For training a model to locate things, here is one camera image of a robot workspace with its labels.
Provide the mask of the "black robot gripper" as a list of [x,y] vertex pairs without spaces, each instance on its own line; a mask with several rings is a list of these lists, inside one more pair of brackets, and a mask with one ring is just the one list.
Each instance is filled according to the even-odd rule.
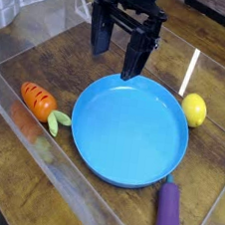
[[[145,14],[147,19],[138,23],[125,13],[127,9],[137,15]],[[95,0],[92,16],[91,44],[93,55],[106,52],[110,47],[113,25],[117,24],[132,33],[124,56],[121,71],[123,80],[138,76],[146,65],[151,52],[158,47],[161,25],[167,16],[156,0]]]

